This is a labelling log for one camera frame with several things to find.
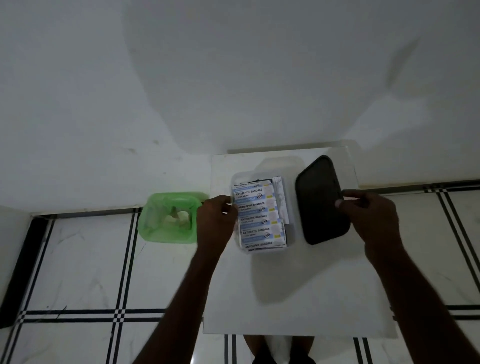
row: white table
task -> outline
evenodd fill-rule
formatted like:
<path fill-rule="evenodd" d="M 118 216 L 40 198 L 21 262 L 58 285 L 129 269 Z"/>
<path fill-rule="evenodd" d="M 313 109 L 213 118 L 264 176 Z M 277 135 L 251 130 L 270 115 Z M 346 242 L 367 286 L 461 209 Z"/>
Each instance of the white table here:
<path fill-rule="evenodd" d="M 340 187 L 357 188 L 347 147 L 212 157 L 211 196 L 230 195 L 238 172 L 281 171 L 291 224 L 289 247 L 281 252 L 249 255 L 230 239 L 210 284 L 204 333 L 395 337 L 386 294 L 353 226 L 324 243 L 304 240 L 294 182 L 324 154 Z"/>

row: person's left arm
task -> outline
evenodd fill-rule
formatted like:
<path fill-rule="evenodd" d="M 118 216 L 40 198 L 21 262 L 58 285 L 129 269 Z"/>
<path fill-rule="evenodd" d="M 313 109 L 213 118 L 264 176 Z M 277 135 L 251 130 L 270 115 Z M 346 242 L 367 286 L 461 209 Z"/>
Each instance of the person's left arm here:
<path fill-rule="evenodd" d="M 197 210 L 198 247 L 183 281 L 134 364 L 190 364 L 216 264 L 232 235 L 237 209 L 229 196 L 206 200 Z"/>

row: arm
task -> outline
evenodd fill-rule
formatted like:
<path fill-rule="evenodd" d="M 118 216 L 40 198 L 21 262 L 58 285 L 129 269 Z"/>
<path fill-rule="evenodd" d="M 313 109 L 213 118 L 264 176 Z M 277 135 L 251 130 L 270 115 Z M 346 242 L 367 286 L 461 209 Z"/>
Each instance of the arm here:
<path fill-rule="evenodd" d="M 385 288 L 415 364 L 480 363 L 480 355 L 450 316 L 437 292 L 405 251 L 395 204 L 377 194 L 344 191 L 337 201 L 360 237 Z"/>
<path fill-rule="evenodd" d="M 216 264 L 233 232 L 237 209 L 228 196 L 206 200 L 197 211 L 198 247 L 183 281 L 134 364 L 189 364 Z"/>

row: forearm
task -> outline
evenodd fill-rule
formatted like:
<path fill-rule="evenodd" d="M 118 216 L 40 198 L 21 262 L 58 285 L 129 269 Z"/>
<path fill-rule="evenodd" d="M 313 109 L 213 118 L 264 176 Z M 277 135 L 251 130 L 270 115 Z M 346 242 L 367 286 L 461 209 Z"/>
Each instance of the forearm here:
<path fill-rule="evenodd" d="M 135 364 L 189 364 L 197 339 L 215 259 L 196 253 L 167 311 Z"/>
<path fill-rule="evenodd" d="M 415 364 L 480 363 L 477 351 L 403 248 L 372 261 Z"/>

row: green bin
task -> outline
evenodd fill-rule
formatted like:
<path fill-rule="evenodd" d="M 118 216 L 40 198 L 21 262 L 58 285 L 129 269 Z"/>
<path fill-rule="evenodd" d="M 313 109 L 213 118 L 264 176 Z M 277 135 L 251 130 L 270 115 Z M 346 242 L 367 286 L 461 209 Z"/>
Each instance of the green bin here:
<path fill-rule="evenodd" d="M 151 195 L 138 219 L 138 233 L 148 242 L 197 241 L 197 209 L 208 195 L 170 192 Z"/>

